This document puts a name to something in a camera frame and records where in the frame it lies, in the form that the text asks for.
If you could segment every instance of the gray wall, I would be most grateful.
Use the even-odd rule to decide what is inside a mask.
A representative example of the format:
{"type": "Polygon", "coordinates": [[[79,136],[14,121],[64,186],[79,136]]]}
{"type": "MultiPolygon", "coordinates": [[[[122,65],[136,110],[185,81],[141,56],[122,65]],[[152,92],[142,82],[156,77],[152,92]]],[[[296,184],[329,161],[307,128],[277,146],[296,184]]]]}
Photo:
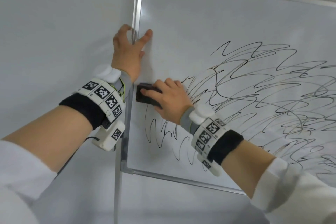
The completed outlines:
{"type": "MultiPolygon", "coordinates": [[[[109,62],[133,0],[0,0],[0,136],[109,62]]],[[[112,223],[115,154],[87,142],[33,206],[41,223],[112,223]]],[[[121,223],[265,223],[247,197],[124,175],[121,223]]]]}

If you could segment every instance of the hand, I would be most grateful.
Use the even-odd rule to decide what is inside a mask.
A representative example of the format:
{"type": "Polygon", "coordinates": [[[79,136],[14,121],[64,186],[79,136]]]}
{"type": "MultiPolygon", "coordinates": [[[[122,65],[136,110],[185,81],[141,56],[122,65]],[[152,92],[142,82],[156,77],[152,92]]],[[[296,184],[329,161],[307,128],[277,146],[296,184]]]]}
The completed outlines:
{"type": "Polygon", "coordinates": [[[127,31],[132,28],[123,25],[113,38],[114,54],[112,59],[112,67],[123,70],[131,78],[132,82],[139,77],[141,70],[141,58],[145,55],[142,48],[151,39],[153,31],[147,30],[145,35],[135,44],[131,44],[127,39],[127,31]]]}
{"type": "Polygon", "coordinates": [[[182,83],[167,78],[165,82],[157,80],[153,86],[159,88],[162,94],[154,90],[145,89],[142,89],[141,93],[160,103],[162,109],[157,106],[154,108],[163,119],[179,125],[184,112],[193,106],[182,83]]]}

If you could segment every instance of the black eraser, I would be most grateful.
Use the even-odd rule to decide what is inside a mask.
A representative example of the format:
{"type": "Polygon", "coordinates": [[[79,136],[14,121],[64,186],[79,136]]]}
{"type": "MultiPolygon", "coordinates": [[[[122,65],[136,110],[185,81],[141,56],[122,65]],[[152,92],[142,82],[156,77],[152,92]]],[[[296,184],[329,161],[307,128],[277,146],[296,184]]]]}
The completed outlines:
{"type": "Polygon", "coordinates": [[[154,106],[158,106],[158,107],[162,108],[161,105],[157,101],[155,101],[154,99],[152,99],[150,97],[144,96],[140,92],[141,89],[154,90],[154,91],[157,91],[159,93],[162,93],[162,91],[160,89],[154,87],[150,83],[144,83],[144,82],[142,82],[136,88],[136,96],[135,96],[135,101],[136,102],[150,104],[150,105],[154,105],[154,106]]]}

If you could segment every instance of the whiteboard frame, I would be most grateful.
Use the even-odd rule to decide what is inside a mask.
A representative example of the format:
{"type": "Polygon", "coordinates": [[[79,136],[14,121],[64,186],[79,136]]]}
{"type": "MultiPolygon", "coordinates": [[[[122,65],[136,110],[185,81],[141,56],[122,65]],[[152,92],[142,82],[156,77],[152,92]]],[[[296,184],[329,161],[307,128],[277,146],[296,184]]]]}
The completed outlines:
{"type": "MultiPolygon", "coordinates": [[[[336,8],[336,2],[326,1],[326,0],[288,0],[288,1],[303,2],[303,3],[309,3],[309,4],[315,4],[315,5],[324,5],[324,6],[330,6],[330,7],[336,8]]],[[[137,32],[139,32],[141,3],[142,3],[142,0],[134,0],[133,23],[132,23],[132,27],[134,29],[132,32],[133,42],[137,40],[137,32]]],[[[129,100],[132,98],[133,98],[133,87],[130,89],[130,92],[129,92],[129,100]]],[[[118,177],[120,176],[120,172],[123,172],[123,173],[128,173],[128,174],[142,175],[142,176],[152,177],[156,179],[168,180],[172,182],[189,184],[189,185],[194,185],[198,187],[204,187],[204,188],[216,189],[216,190],[221,190],[221,191],[230,192],[230,193],[246,195],[242,190],[238,190],[238,189],[232,189],[232,188],[223,187],[219,185],[197,182],[197,181],[183,179],[179,177],[173,177],[173,176],[162,175],[162,174],[152,173],[148,171],[129,168],[127,166],[127,152],[128,152],[130,123],[131,123],[131,109],[132,109],[132,101],[128,101],[126,104],[126,111],[125,111],[126,130],[124,132],[124,137],[122,138],[122,142],[120,145],[121,147],[119,151],[120,154],[117,154],[116,156],[117,158],[116,163],[120,165],[116,167],[116,175],[118,173],[118,177]]]]}

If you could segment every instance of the whiteboard stand leg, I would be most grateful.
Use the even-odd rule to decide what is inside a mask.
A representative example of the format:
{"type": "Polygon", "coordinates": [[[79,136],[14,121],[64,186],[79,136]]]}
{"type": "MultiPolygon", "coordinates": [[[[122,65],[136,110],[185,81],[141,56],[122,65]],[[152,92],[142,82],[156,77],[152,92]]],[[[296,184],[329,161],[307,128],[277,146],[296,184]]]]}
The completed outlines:
{"type": "Polygon", "coordinates": [[[114,182],[114,214],[113,223],[118,224],[118,214],[120,212],[121,184],[123,173],[121,171],[121,141],[117,142],[115,150],[115,182],[114,182]]]}

